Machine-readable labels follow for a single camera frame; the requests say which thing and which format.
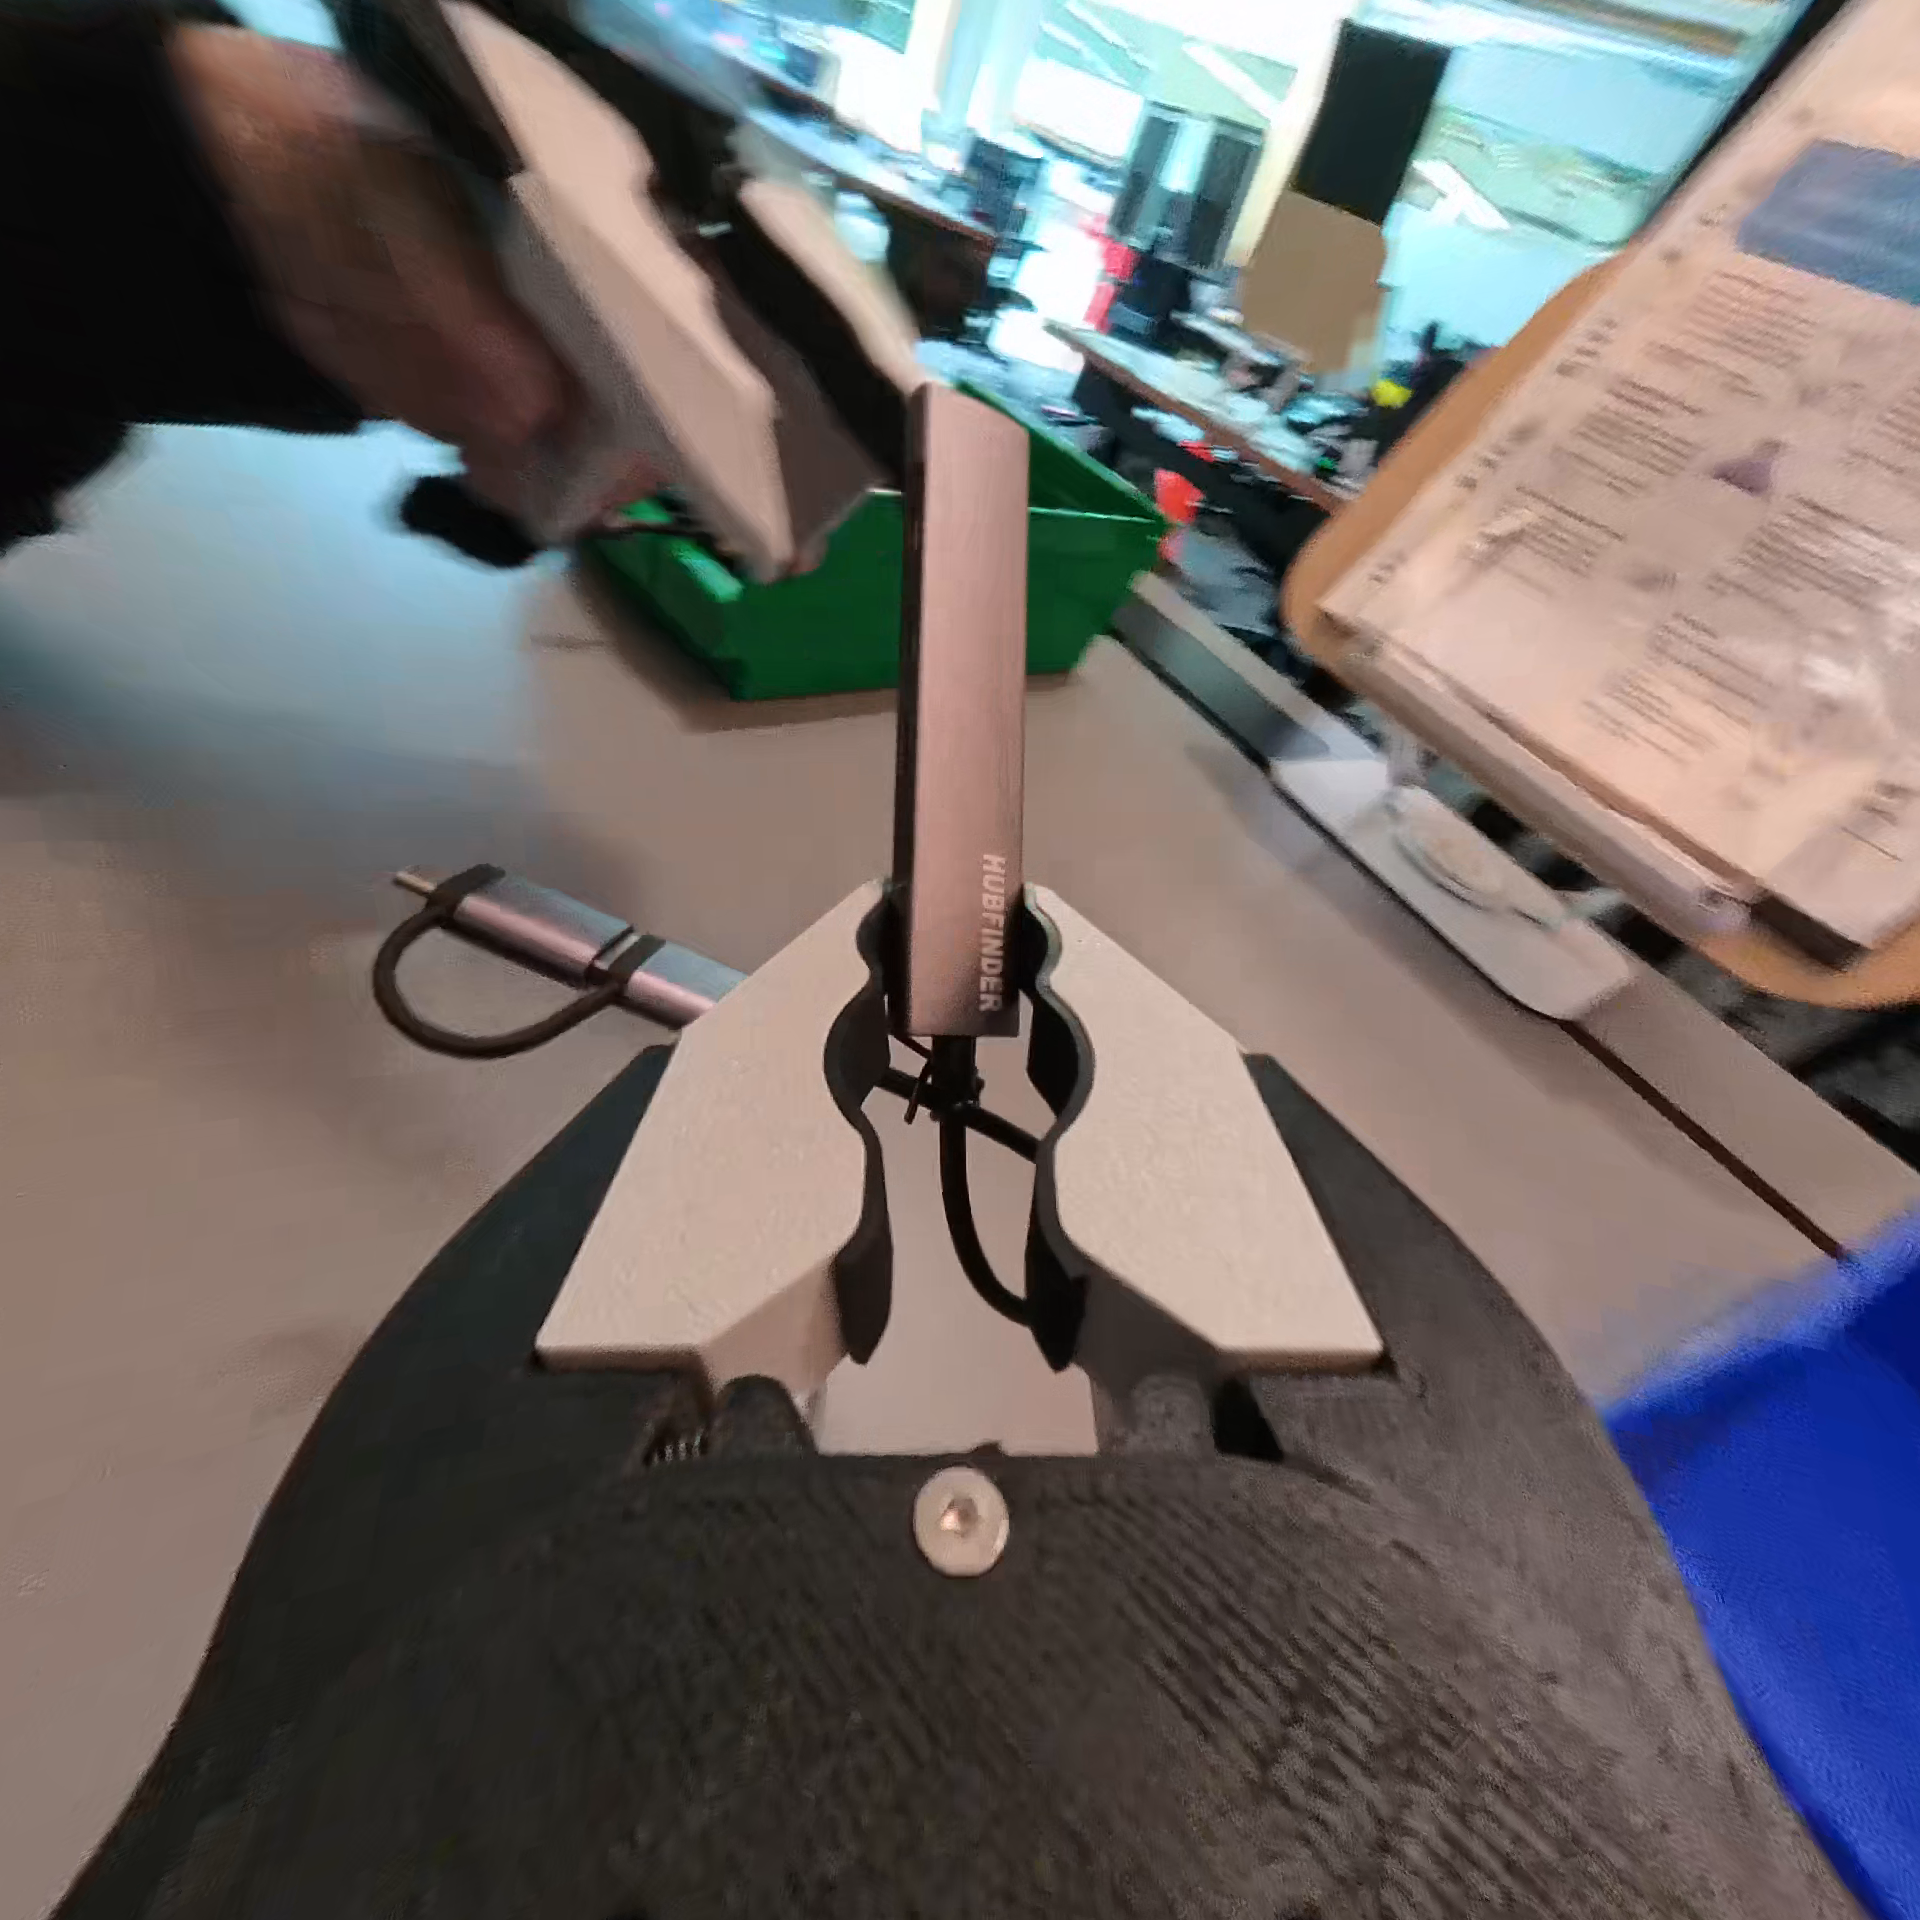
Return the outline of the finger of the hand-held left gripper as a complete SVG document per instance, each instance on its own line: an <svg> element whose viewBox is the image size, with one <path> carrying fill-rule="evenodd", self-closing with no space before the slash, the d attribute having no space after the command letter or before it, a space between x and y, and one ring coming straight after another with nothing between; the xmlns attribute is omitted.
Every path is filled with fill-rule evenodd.
<svg viewBox="0 0 1920 1920"><path fill-rule="evenodd" d="M638 468L679 488L760 580L792 563L770 381L732 340L698 260L634 187L542 174L507 189L507 284L576 390L522 477L533 534L573 536Z"/></svg>
<svg viewBox="0 0 1920 1920"><path fill-rule="evenodd" d="M906 485L916 340L811 187L734 177L734 544L826 544L856 501Z"/></svg>

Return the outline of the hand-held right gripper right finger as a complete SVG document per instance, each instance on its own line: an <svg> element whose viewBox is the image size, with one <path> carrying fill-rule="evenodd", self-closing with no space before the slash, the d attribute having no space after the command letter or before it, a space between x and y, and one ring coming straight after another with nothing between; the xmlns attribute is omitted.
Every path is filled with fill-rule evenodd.
<svg viewBox="0 0 1920 1920"><path fill-rule="evenodd" d="M1384 1341L1255 1060L1058 894L1023 894L1027 1079L1046 1108L1023 1303L1088 1376L1362 1374Z"/></svg>

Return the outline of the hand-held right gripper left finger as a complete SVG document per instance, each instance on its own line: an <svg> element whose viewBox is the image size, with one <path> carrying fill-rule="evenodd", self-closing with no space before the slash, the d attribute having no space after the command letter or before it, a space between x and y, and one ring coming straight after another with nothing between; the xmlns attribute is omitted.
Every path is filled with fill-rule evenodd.
<svg viewBox="0 0 1920 1920"><path fill-rule="evenodd" d="M868 1360L893 1238L863 1105L891 1065L866 879L683 1029L551 1303L551 1371L763 1379L810 1411Z"/></svg>

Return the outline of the green plastic bin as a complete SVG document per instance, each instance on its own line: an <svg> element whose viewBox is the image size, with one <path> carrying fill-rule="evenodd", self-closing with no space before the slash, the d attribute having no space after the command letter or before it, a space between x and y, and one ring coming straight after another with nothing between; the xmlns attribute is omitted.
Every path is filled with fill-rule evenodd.
<svg viewBox="0 0 1920 1920"><path fill-rule="evenodd" d="M1002 397L955 385L1022 425L1029 440L1027 673L1074 671L1133 577L1158 558L1167 519L1079 445ZM899 491L868 493L831 532L822 563L751 582L648 499L582 544L610 603L638 617L739 703L888 691L899 681L902 515Z"/></svg>

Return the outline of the black hub cable grey plug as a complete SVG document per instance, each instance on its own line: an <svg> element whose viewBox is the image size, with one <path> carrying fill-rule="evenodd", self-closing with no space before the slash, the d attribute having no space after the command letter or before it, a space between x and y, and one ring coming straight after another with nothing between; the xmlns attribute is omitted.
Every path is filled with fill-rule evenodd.
<svg viewBox="0 0 1920 1920"><path fill-rule="evenodd" d="M452 1060L495 1063L519 1059L560 1039L592 1017L621 1011L679 1031L701 1019L740 980L732 967L644 932L619 917L488 864L445 878L399 871L394 881L418 899L416 912L396 926L375 952L371 988L375 1007L405 1039ZM491 1035L428 1019L399 985L399 964L426 936L448 936L491 952L501 963L570 988L571 996L548 1015ZM968 1141L983 1137L1027 1163L1039 1157L1039 1141L981 1102L983 1081L968 1063L936 1060L933 1047L902 1045L919 1071L879 1054L872 1087L902 1102L902 1115L928 1115L939 1141L939 1185L951 1248L973 1296L1002 1319L1034 1328L1027 1296L995 1272L978 1237Z"/></svg>

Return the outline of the dark grey usb hub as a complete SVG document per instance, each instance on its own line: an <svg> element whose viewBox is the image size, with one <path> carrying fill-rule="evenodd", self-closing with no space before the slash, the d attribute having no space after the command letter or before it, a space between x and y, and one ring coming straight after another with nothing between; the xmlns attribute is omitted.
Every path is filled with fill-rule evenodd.
<svg viewBox="0 0 1920 1920"><path fill-rule="evenodd" d="M1018 1031L1029 439L939 381L908 412L888 998L919 1043Z"/></svg>

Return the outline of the blue plastic bin white tag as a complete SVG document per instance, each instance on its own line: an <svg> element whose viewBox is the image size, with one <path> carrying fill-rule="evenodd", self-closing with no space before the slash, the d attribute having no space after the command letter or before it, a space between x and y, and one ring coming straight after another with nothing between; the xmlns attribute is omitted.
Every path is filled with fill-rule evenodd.
<svg viewBox="0 0 1920 1920"><path fill-rule="evenodd" d="M1599 1413L1744 1724L1861 1907L1918 1915L1918 1215Z"/></svg>

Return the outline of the person's left forearm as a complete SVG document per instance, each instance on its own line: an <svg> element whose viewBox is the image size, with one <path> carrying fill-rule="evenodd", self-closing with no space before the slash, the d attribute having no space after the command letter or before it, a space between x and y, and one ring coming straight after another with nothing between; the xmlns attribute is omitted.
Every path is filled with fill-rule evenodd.
<svg viewBox="0 0 1920 1920"><path fill-rule="evenodd" d="M346 436L365 416L282 336L168 54L223 5L2 6L2 548L142 425Z"/></svg>

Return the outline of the person's left hand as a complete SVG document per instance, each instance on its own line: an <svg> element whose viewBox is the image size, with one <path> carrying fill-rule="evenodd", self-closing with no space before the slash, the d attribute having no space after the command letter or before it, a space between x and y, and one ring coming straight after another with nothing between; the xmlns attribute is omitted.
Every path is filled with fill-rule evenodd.
<svg viewBox="0 0 1920 1920"><path fill-rule="evenodd" d="M167 60L282 333L365 414L452 448L472 491L519 511L570 425L570 375L426 133L309 43L194 22Z"/></svg>

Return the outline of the black monitor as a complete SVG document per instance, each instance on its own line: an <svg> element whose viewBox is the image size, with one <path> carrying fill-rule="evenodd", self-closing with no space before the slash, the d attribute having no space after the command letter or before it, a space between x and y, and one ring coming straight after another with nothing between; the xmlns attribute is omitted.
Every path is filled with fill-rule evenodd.
<svg viewBox="0 0 1920 1920"><path fill-rule="evenodd" d="M1288 192L1382 225L1451 56L1440 40L1343 20Z"/></svg>

